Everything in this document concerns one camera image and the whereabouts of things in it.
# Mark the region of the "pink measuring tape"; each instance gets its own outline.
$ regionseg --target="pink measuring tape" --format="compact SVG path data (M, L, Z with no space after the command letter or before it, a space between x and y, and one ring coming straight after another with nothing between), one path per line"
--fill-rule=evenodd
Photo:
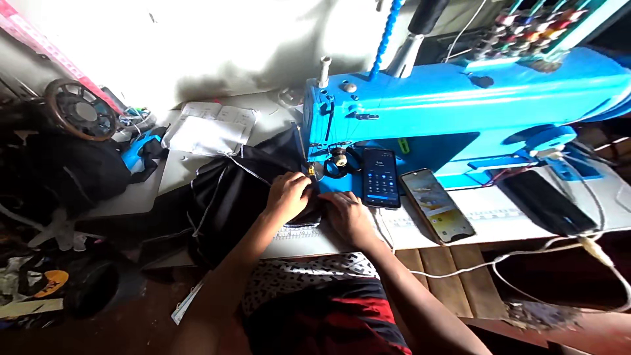
M68 74L88 88L96 96L105 101L118 114L123 114L114 101L107 96L90 78L85 76L46 36L26 21L5 0L0 0L0 28L5 30L16 40L26 44L36 53L46 54L55 63L61 65Z

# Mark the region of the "hand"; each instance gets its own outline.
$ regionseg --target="hand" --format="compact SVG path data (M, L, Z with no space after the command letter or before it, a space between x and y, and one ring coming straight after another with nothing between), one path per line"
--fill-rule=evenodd
M361 251L372 247L379 238L370 222L369 211L362 199L348 192L327 192L318 196L333 204L329 218L333 227L343 238L348 238Z
M311 179L301 172L287 172L276 176L269 189L265 211L278 222L286 224L307 206L313 190L305 188L310 183Z

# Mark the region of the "person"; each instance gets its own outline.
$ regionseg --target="person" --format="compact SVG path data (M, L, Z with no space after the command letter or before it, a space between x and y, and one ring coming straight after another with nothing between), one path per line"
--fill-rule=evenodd
M274 180L263 213L205 276L179 325L172 354L216 354L239 304L255 355L411 354L408 342L428 354L490 354L377 237L367 209L352 192L319 198L330 203L329 220L338 234L361 253L259 262L278 230L307 205L310 183L301 172ZM403 319L406 338L389 300Z

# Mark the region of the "phone screen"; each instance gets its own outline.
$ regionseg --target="phone screen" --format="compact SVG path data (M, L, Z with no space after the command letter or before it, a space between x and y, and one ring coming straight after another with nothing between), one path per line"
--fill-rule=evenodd
M399 208L396 161L392 150L363 150L363 200L368 206Z
M458 209L431 170L423 169L402 175L401 181L412 194L440 240L449 243L475 235L469 220Z

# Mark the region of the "black smartphone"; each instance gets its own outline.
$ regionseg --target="black smartphone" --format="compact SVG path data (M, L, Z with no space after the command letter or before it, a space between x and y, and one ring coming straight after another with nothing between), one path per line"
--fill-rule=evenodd
M536 171L507 177L500 188L508 189L525 207L528 217L559 236L593 231L596 223Z
M390 209L401 207L396 177L396 158L392 150L363 150L363 200L366 205Z
M417 212L443 243L451 243L475 235L473 226L456 206L430 169L401 175L401 184Z

